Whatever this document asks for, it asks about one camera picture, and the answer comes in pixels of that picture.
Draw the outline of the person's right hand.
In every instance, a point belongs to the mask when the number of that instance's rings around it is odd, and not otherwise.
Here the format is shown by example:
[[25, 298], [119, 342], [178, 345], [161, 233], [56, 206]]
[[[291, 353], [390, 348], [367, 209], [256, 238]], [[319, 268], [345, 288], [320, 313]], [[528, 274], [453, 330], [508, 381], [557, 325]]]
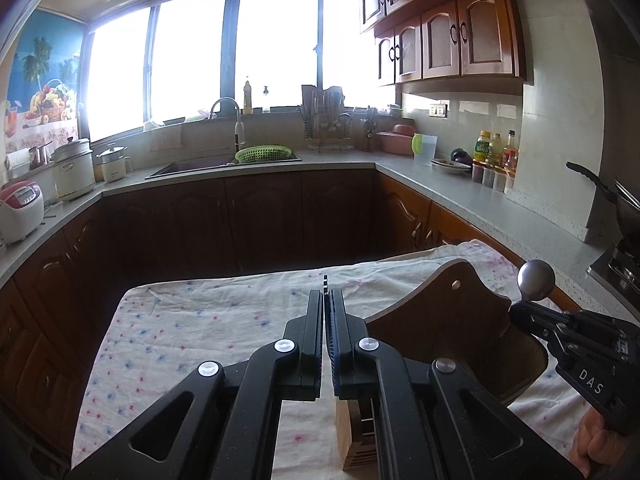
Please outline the person's right hand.
[[593, 465], [616, 465], [627, 451], [628, 444], [627, 438], [608, 430], [604, 417], [590, 408], [582, 415], [568, 459], [588, 478]]

